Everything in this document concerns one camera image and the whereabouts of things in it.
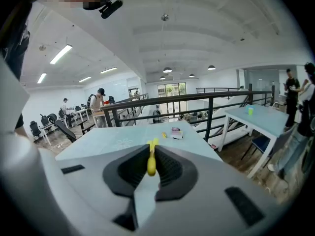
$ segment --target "white ceiling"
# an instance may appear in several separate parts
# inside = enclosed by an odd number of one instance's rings
[[[36,87],[40,74],[47,72],[41,87],[79,85],[80,79],[91,76],[87,84],[106,76],[99,74],[105,67],[116,66],[119,69],[112,73],[131,69],[139,74],[144,69],[152,82],[166,66],[186,79],[190,73],[197,78],[209,73],[211,64],[218,71],[297,64],[308,57],[299,28],[279,0],[123,1],[106,20],[97,10],[51,11],[37,3],[30,16],[33,37],[21,81]],[[167,22],[161,20],[164,13],[169,15]],[[51,65],[66,43],[73,49]],[[39,51],[41,44],[44,52]]]

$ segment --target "chair leg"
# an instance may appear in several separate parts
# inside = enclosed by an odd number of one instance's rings
[[[252,155],[254,155],[255,151],[256,151],[257,147],[255,148],[255,150],[252,152]]]
[[[266,165],[269,163],[270,159],[271,159],[271,157],[269,157],[268,161],[265,163],[265,165],[263,166],[263,168],[266,167]]]
[[[252,147],[252,144],[251,144],[250,147],[247,149],[247,151],[245,152],[245,154],[242,156],[241,160],[243,160],[243,158],[246,156],[246,154],[248,153],[248,151],[250,151],[251,147]]]

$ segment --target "floor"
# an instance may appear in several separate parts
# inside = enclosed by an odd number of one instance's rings
[[[93,124],[93,118],[90,118],[90,121],[84,123],[84,126]],[[74,126],[70,129],[79,139],[82,136],[81,127]],[[252,136],[245,136],[229,145],[225,145],[221,152],[218,152],[218,155],[222,158],[225,163],[228,163],[232,167],[236,168],[240,172],[247,175],[254,165],[258,162],[261,157],[261,153],[256,150],[253,156],[251,156],[253,147],[251,151],[241,160],[244,152],[251,144],[251,140],[254,137],[259,135],[258,132],[254,131]],[[48,138],[52,144],[49,146],[45,143],[43,139],[36,142],[39,146],[51,150],[55,155],[58,155],[66,147],[71,145],[71,142],[65,137],[65,135],[60,131],[54,131],[48,135]],[[276,160],[283,154],[284,149],[278,151],[270,161],[270,163],[276,162]],[[261,168],[253,177],[254,182],[260,185],[267,193],[274,196],[279,203],[290,200],[294,197],[300,190],[303,184],[303,174],[301,173],[301,160],[295,166],[295,169],[292,171],[291,176],[287,176],[284,180],[281,180],[276,174],[270,172],[267,167]]]

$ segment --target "green cup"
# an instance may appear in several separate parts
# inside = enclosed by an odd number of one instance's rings
[[[254,108],[248,108],[248,114],[250,116],[252,116],[253,112],[254,112]]]

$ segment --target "light blue table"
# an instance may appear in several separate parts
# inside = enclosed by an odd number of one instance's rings
[[[254,108],[253,115],[251,116],[248,114],[248,107]],[[250,135],[252,135],[252,130],[255,129],[261,134],[270,138],[270,142],[268,144],[267,149],[265,150],[262,157],[255,165],[255,167],[247,176],[248,178],[251,178],[257,172],[257,170],[265,161],[267,156],[270,154],[277,138],[283,133],[286,120],[288,119],[288,115],[283,112],[277,111],[272,107],[264,107],[260,105],[252,105],[243,108],[229,109],[226,110],[225,113],[226,117],[221,144],[219,146],[219,151],[222,150],[230,118],[247,125],[251,129]]]
[[[178,127],[184,132],[183,139],[175,140],[170,137],[172,127]],[[166,132],[167,138],[163,138],[162,132]],[[56,159],[65,160],[110,153],[136,145],[144,145],[155,137],[159,138],[160,145],[222,161],[186,121],[146,126],[94,128],[57,155]],[[158,191],[159,182],[158,172],[154,177],[145,175],[134,193],[139,226],[143,225],[155,209],[154,196]]]

